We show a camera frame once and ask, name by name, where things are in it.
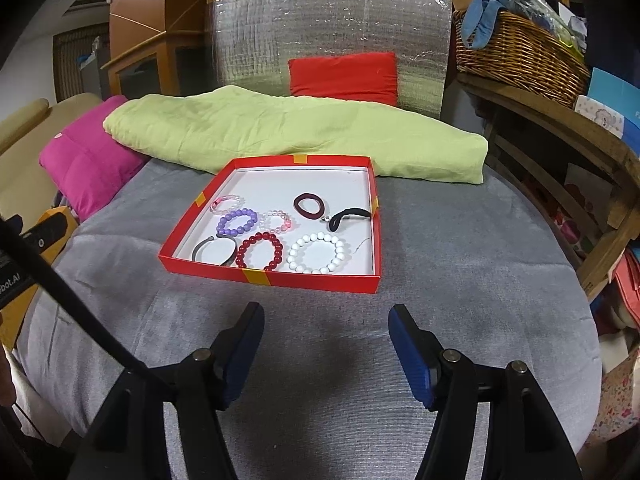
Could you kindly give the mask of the grey metal bangle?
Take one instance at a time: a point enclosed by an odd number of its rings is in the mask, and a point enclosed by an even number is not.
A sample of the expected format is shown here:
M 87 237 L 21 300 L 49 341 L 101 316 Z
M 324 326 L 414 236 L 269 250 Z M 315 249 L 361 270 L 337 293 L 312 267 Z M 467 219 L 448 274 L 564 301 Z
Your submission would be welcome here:
M 191 260 L 212 266 L 226 266 L 235 258 L 238 244 L 233 237 L 211 235 L 194 246 Z

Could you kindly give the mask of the red white jewelry box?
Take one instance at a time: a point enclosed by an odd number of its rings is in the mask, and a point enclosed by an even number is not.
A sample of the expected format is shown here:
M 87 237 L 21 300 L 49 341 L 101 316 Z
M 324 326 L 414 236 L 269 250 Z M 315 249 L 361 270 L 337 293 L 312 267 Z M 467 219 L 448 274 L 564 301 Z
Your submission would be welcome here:
M 193 262 L 205 237 L 233 237 L 226 266 Z M 169 272 L 254 285 L 364 292 L 382 275 L 372 162 L 344 155 L 236 158 L 198 194 L 164 241 Z

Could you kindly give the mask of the grey bed cover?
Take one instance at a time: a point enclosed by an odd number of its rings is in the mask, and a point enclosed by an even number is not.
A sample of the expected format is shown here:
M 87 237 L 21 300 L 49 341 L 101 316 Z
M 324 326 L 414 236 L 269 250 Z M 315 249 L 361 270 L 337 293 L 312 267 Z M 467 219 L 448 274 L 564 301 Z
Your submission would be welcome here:
M 521 360 L 581 448 L 597 417 L 596 326 L 538 210 L 495 171 L 480 185 L 381 178 L 373 295 L 173 274 L 158 258 L 208 174 L 153 160 L 82 224 L 55 270 L 138 359 L 210 344 L 251 301 L 266 329 L 220 421 L 243 479 L 411 479 L 434 415 L 411 394 L 387 331 L 394 304 L 480 364 Z

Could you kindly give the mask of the floral paper bag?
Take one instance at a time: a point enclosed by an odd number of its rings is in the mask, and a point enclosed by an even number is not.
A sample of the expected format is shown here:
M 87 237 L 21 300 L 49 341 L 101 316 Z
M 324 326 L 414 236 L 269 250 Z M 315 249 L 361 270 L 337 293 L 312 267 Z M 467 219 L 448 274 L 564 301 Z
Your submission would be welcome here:
M 586 447 L 619 437 L 639 423 L 639 348 L 603 378 L 596 422 Z

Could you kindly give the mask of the light green folded blanket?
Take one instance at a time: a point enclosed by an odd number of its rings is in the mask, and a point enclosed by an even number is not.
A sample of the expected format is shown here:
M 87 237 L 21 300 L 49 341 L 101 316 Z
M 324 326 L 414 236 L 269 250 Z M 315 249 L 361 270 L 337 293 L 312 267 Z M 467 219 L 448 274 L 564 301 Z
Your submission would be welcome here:
M 398 107 L 238 86 L 149 94 L 117 107 L 103 128 L 126 148 L 210 174 L 238 157 L 349 155 L 370 158 L 382 177 L 480 184 L 488 153 L 484 136 Z

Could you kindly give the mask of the magenta pillow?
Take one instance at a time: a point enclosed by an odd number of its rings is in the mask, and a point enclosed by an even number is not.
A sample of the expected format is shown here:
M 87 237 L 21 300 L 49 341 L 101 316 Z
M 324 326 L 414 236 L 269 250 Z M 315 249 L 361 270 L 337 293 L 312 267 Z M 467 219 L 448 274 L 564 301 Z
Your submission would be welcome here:
M 126 102 L 124 96 L 112 96 L 61 130 L 40 152 L 40 166 L 81 221 L 111 203 L 149 161 L 103 128 L 105 118 Z

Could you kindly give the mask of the wooden shelf table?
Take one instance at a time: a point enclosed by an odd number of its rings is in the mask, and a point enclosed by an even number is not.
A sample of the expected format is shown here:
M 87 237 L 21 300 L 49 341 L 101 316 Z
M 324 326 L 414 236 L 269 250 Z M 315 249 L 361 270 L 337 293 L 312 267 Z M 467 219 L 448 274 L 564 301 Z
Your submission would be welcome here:
M 593 300 L 639 236 L 638 156 L 605 128 L 542 96 L 465 73 L 457 82 L 486 120 L 486 164 L 542 213 Z M 566 187 L 574 166 L 612 186 L 601 220 Z

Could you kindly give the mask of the small red cushion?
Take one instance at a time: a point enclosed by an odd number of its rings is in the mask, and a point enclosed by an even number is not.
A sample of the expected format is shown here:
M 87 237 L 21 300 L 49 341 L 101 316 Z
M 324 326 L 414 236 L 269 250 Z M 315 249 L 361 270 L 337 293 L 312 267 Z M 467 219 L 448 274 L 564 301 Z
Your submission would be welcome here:
M 288 61 L 292 96 L 396 106 L 397 62 L 394 52 L 311 56 Z

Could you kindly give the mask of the wicker basket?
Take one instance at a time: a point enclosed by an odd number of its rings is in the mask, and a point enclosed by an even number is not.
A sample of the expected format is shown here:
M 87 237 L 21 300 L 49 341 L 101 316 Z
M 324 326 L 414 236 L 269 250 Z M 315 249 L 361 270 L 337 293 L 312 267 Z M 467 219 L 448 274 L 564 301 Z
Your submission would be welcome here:
M 568 108 L 587 93 L 590 71 L 585 63 L 543 28 L 502 10 L 487 46 L 473 50 L 461 38 L 463 18 L 462 11 L 454 12 L 460 73 L 499 81 Z

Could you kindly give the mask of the silver foil insulation panel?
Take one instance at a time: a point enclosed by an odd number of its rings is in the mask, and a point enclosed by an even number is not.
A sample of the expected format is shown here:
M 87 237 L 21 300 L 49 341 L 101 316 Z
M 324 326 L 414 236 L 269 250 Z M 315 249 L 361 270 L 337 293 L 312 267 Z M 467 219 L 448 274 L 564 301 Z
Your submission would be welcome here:
M 393 52 L 398 104 L 442 110 L 450 0 L 216 0 L 209 38 L 216 83 L 286 96 L 293 58 Z

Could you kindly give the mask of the light blue cardboard box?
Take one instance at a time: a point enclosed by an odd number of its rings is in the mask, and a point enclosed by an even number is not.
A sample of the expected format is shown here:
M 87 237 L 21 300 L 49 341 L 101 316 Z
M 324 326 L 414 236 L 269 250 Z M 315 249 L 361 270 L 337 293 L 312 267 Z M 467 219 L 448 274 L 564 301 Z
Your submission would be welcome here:
M 600 68 L 592 71 L 587 93 L 596 103 L 594 119 L 639 155 L 639 89 Z

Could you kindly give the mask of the blue cloth in basket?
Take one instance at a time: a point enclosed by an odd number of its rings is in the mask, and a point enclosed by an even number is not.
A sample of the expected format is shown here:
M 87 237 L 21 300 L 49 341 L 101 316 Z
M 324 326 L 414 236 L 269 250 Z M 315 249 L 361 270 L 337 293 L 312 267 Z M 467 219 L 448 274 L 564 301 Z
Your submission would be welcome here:
M 460 27 L 462 44 L 471 50 L 484 49 L 494 33 L 498 14 L 509 10 L 513 0 L 472 0 Z

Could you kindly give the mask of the wooden cabinet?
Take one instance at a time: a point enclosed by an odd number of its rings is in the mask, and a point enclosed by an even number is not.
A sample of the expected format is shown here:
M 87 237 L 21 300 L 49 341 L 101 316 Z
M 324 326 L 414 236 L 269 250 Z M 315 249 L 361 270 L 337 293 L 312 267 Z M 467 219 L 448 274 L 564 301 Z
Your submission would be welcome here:
M 110 60 L 103 66 L 113 94 L 132 96 L 127 76 L 151 64 L 155 92 L 184 96 L 180 62 L 204 47 L 205 0 L 111 0 Z

